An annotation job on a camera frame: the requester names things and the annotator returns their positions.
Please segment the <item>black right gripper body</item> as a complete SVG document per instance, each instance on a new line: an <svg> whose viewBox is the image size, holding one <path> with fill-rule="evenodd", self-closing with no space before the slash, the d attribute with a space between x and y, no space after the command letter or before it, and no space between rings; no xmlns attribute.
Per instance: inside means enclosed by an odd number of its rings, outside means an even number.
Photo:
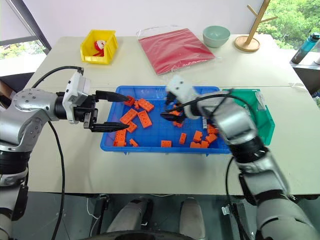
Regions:
<svg viewBox="0 0 320 240"><path fill-rule="evenodd" d="M173 105L173 108L177 108L177 109L173 110L171 112L171 114L176 115L176 116L184 115L184 119L186 119L187 117L185 115L184 108L183 107L178 108L180 105L181 105L181 103L177 100L175 102L175 104Z"/></svg>

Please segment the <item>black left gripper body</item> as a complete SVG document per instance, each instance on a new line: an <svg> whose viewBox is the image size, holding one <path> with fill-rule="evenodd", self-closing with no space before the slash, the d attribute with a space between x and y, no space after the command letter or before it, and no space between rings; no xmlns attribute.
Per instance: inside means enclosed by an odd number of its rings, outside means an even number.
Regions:
<svg viewBox="0 0 320 240"><path fill-rule="evenodd" d="M95 129L96 127L98 116L97 102L96 95L93 94L89 95L81 105L73 108L74 119L82 122L85 129Z"/></svg>

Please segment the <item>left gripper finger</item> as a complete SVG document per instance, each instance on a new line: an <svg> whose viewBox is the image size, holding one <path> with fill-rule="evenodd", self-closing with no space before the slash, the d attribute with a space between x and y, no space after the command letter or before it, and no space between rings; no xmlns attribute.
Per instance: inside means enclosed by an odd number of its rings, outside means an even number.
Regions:
<svg viewBox="0 0 320 240"><path fill-rule="evenodd" d="M127 102L129 98L125 95L111 92L111 91L95 91L95 99L96 100L106 100L108 102Z"/></svg>
<svg viewBox="0 0 320 240"><path fill-rule="evenodd" d="M93 123L89 129L93 133L112 133L116 131L125 130L129 127L128 124L122 122L104 122L104 123Z"/></svg>

